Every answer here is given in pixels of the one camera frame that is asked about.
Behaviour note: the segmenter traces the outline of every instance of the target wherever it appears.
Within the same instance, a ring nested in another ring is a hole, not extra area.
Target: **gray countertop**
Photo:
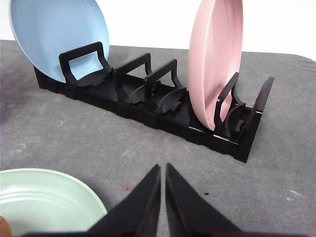
[[[178,59],[179,79],[188,85],[187,50],[111,46],[109,63],[116,67],[144,52],[152,54],[153,69]],[[164,175],[171,162],[241,229],[316,237],[316,63],[295,55],[243,53],[237,85],[242,101],[253,106],[269,76],[276,80],[244,164],[39,89],[17,43],[1,41],[1,170],[37,167],[73,175],[110,210],[126,197],[126,185],[134,187],[156,163]],[[166,236],[162,201],[158,237]]]

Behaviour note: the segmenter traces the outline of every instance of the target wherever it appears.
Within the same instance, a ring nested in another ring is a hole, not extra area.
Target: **mint green bowl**
[[[0,171],[0,215],[12,235],[84,232],[107,214],[95,192],[80,180],[53,170]]]

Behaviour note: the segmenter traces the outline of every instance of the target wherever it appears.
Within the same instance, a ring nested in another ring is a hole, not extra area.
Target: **pink plate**
[[[202,0],[189,51],[189,89],[193,110],[204,126],[214,130],[216,101],[239,72],[242,45],[242,0]],[[232,97],[222,105],[224,120]]]

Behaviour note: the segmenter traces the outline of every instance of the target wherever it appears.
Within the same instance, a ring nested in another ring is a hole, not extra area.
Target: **dish rack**
[[[69,61],[93,52],[97,52],[103,69],[77,80],[71,72]],[[102,43],[96,42],[60,54],[59,61],[66,83],[49,78],[34,67],[41,89],[63,94],[71,99],[111,111],[123,118],[175,134],[195,144],[232,155],[244,163],[247,162],[274,82],[274,78],[266,80],[254,107],[250,108],[236,93],[236,73],[217,99],[215,129],[211,131],[195,116],[189,92],[177,77],[176,59],[152,71],[151,55],[146,53],[114,69],[104,57]],[[142,65],[145,65],[145,78],[128,74]],[[174,86],[160,82],[160,79],[169,72]],[[221,106],[229,93],[233,99],[228,115],[222,121]]]

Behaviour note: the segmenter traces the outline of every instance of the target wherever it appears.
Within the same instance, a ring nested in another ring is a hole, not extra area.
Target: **white wall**
[[[13,40],[1,1],[1,39]],[[189,48],[199,0],[97,0],[113,45]],[[243,0],[243,51],[292,53],[316,61],[316,0]]]

